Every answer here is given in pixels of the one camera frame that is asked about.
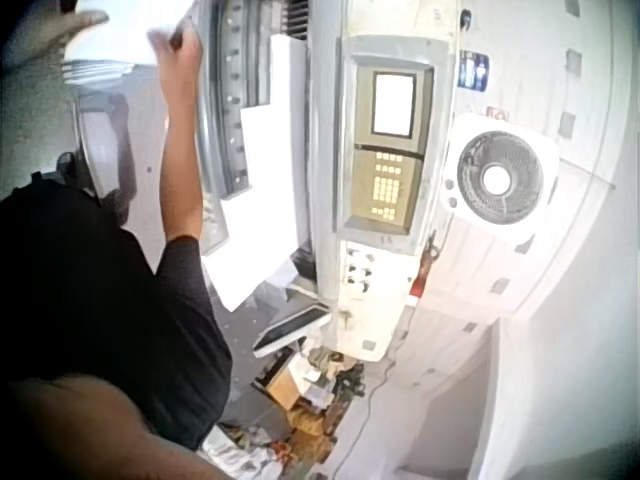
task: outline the hand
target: hand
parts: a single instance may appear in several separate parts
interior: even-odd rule
[[[198,91],[198,73],[202,59],[200,38],[190,23],[182,31],[181,45],[157,30],[148,34],[158,59],[160,86],[169,107],[169,115],[186,112],[193,115]]]
[[[45,53],[65,35],[109,20],[102,11],[62,15],[56,0],[39,0],[24,14],[2,52],[2,67],[11,70]]]

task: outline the person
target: person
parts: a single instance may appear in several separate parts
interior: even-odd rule
[[[35,176],[0,204],[3,425],[21,477],[223,478],[194,453],[222,414],[232,366],[198,244],[202,47],[189,25],[179,47],[149,39],[169,112],[157,272],[82,190]]]

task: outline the display screen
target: display screen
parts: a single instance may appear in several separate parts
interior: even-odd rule
[[[289,335],[296,330],[300,330],[303,327],[306,327],[312,322],[315,322],[320,317],[327,315],[326,310],[322,310],[318,307],[313,307],[307,310],[306,312],[301,313],[297,317],[292,318],[291,320],[284,322],[277,327],[269,330],[264,337],[260,339],[254,350],[259,350],[262,347],[269,345],[270,343],[275,342],[276,340],[280,340],[282,337]]]
[[[415,75],[374,73],[373,133],[411,138],[415,87]]]

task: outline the circular fan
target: circular fan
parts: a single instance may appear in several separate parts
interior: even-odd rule
[[[497,225],[511,225],[533,212],[544,185],[531,147],[506,132],[486,132],[471,140],[458,161],[458,185],[469,208]]]

